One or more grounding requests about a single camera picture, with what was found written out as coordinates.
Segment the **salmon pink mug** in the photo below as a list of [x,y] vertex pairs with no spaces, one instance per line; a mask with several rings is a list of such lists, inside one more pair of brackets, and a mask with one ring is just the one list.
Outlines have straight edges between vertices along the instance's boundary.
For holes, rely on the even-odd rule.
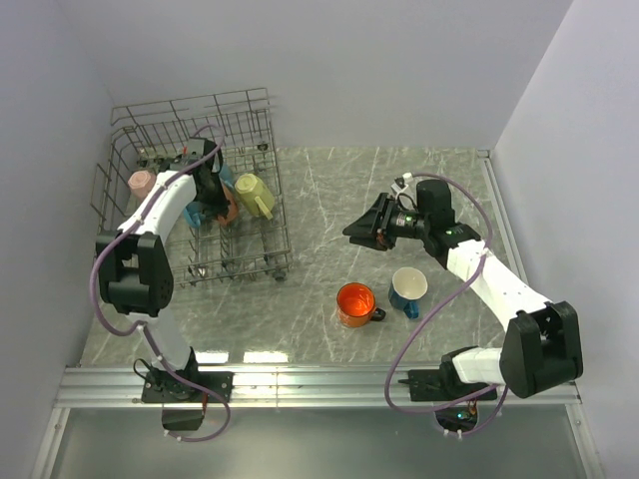
[[223,227],[227,228],[239,215],[239,207],[233,193],[222,184],[222,191],[226,199],[226,209],[216,213],[216,221]]

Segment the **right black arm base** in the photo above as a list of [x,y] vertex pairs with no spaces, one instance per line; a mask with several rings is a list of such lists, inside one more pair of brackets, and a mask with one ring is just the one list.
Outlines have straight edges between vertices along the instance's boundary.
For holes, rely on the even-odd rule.
[[408,387],[411,402],[450,402],[474,394],[473,399],[489,401],[497,399],[492,389],[482,395],[476,393],[487,387],[486,383],[463,383],[454,369],[411,369],[399,384]]

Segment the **blue patterned mug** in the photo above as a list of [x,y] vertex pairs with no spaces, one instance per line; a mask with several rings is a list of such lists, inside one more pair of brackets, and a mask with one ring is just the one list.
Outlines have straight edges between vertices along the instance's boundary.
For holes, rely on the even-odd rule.
[[183,210],[183,215],[187,224],[195,230],[208,220],[206,207],[197,201],[188,203]]

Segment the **light pink mug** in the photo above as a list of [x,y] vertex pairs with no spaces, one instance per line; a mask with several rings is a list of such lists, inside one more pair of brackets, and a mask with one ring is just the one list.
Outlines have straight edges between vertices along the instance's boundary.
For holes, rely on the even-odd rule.
[[156,175],[147,170],[141,170],[133,173],[128,179],[128,186],[132,195],[140,201],[153,190],[156,182]]

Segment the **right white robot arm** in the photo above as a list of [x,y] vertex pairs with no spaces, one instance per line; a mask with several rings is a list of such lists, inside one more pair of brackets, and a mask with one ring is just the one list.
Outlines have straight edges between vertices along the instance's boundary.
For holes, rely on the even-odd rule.
[[399,239],[420,241],[501,324],[501,346],[467,346],[442,356],[426,384],[427,400],[493,397],[497,387],[527,398],[581,377],[577,311],[530,288],[495,256],[491,237],[457,220],[450,191],[455,185],[440,175],[407,173],[342,231],[351,243],[381,251]]

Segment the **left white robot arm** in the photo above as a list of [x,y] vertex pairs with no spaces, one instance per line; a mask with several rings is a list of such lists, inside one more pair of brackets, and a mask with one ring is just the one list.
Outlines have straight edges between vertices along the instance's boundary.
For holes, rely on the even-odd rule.
[[221,143],[191,137],[188,146],[189,152],[157,174],[128,220],[97,236],[89,278],[98,321],[116,336],[140,333],[152,352],[153,380],[165,381],[168,392],[180,401],[198,395],[202,378],[195,352],[170,309],[174,277],[165,242],[198,194],[224,194],[219,179],[224,165]]

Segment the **pale yellow mug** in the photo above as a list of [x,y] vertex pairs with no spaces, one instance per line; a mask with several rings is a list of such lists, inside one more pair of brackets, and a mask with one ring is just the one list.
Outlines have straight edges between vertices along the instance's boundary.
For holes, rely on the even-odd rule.
[[264,181],[254,174],[243,174],[235,183],[236,194],[253,217],[271,220],[276,205],[274,194]]

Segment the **light blue yellow-inside mug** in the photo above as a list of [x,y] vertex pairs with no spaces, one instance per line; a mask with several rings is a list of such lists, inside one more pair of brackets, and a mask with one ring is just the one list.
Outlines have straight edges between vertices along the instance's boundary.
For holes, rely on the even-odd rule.
[[224,163],[219,172],[220,181],[230,190],[235,188],[234,174],[227,163]]

